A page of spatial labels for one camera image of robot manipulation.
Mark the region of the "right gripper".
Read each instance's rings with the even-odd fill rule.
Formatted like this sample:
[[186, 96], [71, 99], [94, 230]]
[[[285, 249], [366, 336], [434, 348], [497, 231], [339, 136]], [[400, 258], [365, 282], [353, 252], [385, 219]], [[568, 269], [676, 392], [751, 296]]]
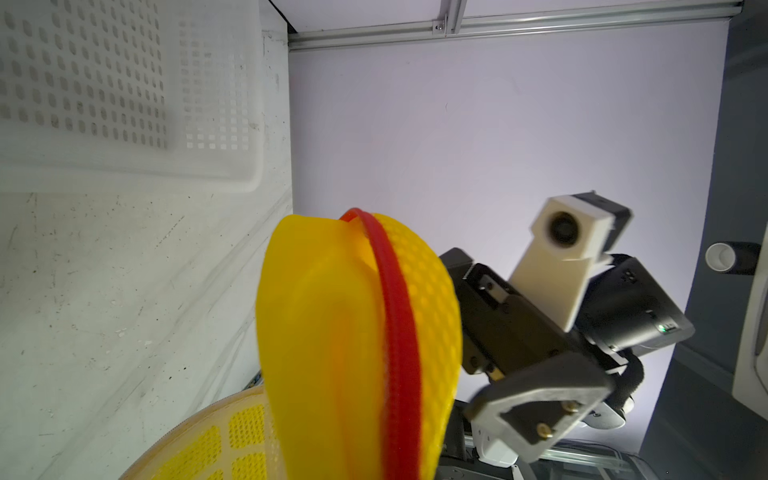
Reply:
[[460, 248], [440, 260], [459, 303], [462, 368], [493, 382], [464, 415], [523, 461], [536, 461], [612, 393], [614, 382], [581, 340], [489, 266]]

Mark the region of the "yellow mesh laundry bag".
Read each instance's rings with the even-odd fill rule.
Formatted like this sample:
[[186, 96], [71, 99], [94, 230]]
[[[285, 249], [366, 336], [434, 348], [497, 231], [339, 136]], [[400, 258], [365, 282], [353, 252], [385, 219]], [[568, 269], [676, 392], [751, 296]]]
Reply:
[[255, 301], [263, 382], [168, 432], [129, 479], [432, 479], [462, 328], [453, 282], [414, 232], [358, 208], [290, 215]]

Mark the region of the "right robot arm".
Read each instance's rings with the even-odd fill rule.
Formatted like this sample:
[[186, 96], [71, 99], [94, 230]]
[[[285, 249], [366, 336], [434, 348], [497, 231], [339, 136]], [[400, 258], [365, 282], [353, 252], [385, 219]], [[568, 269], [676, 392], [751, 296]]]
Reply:
[[464, 251], [442, 256], [463, 329], [463, 369], [488, 384], [465, 405], [479, 458], [533, 462], [574, 428], [623, 427], [645, 377], [641, 358], [693, 335], [692, 323], [634, 257], [615, 254], [563, 331]]

